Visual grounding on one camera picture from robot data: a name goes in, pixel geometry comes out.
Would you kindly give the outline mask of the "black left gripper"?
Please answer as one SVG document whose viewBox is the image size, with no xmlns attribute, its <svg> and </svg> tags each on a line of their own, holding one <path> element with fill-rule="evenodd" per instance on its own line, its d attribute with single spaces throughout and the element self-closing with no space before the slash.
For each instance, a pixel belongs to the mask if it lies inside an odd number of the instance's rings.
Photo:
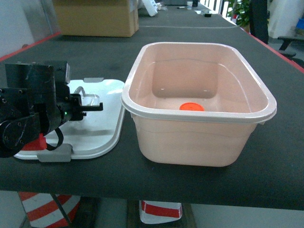
<svg viewBox="0 0 304 228">
<path fill-rule="evenodd" d="M 5 65 L 7 87 L 0 89 L 0 156 L 8 158 L 40 136 L 81 121 L 83 112 L 102 111 L 103 103 L 82 105 L 81 96 L 71 94 L 70 66 L 66 61 Z"/>
</svg>

